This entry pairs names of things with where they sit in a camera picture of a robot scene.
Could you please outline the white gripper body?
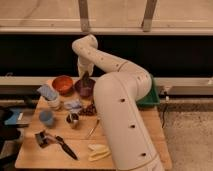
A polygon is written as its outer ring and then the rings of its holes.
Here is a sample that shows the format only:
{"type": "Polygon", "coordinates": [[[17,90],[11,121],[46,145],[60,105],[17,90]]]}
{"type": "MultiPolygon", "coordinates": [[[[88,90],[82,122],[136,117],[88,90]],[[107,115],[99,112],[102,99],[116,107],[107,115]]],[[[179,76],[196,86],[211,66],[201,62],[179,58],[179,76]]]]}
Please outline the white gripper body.
{"type": "Polygon", "coordinates": [[[88,72],[89,75],[93,74],[94,64],[83,57],[78,57],[77,67],[80,77],[82,77],[86,72],[88,72]]]}

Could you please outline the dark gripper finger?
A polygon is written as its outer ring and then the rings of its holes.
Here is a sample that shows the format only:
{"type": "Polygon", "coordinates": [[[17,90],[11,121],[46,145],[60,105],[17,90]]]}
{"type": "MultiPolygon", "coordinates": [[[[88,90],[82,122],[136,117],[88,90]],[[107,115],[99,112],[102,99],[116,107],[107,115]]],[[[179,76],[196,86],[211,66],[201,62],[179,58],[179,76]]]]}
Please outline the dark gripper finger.
{"type": "Polygon", "coordinates": [[[87,84],[89,82],[89,72],[86,71],[83,76],[82,76],[82,80],[84,84],[87,84]]]}

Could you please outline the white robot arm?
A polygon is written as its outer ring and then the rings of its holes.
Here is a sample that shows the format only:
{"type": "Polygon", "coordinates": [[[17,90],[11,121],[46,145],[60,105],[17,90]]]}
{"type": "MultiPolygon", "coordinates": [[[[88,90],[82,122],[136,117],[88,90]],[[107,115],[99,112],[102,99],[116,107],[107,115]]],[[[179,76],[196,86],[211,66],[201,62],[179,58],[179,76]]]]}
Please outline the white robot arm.
{"type": "Polygon", "coordinates": [[[93,98],[116,169],[165,171],[136,105],[151,90],[149,72],[100,51],[93,35],[75,40],[72,49],[78,55],[80,73],[91,73],[94,67],[105,72],[95,83],[93,98]]]}

